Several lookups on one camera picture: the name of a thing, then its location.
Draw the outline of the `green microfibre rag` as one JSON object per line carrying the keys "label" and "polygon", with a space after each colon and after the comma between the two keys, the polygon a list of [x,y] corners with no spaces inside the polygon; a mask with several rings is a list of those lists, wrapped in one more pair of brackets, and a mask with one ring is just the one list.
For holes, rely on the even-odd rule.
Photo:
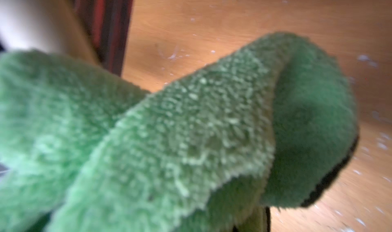
{"label": "green microfibre rag", "polygon": [[359,138],[351,84],[272,33],[151,93],[82,60],[1,55],[3,232],[268,232]]}

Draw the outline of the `sickle yellow label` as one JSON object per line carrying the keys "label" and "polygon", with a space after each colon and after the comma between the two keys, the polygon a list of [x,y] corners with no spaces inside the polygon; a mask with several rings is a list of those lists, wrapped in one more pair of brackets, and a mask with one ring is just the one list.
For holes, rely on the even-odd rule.
{"label": "sickle yellow label", "polygon": [[8,51],[38,49],[99,63],[70,0],[1,0],[1,45]]}

